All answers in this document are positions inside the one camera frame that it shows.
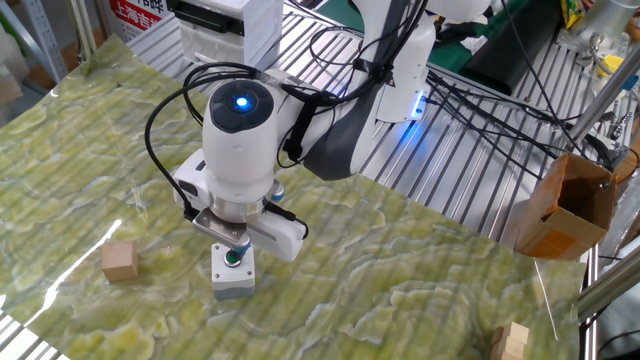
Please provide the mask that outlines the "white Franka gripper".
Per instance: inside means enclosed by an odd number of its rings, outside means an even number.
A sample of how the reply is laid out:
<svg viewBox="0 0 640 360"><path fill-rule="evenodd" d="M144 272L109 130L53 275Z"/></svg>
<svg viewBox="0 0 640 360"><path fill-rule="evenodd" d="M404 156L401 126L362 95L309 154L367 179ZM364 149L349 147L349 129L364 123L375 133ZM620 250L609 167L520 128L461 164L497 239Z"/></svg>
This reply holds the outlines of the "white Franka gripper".
<svg viewBox="0 0 640 360"><path fill-rule="evenodd" d="M208 167L201 149L194 152L173 174L178 185L176 203L190 205L193 228L231 250L231 263L241 263L252 248L264 250L291 262L306 238L306 224L272 201L283 186L274 181L266 195L253 203L233 203L215 196L208 188Z"/></svg>

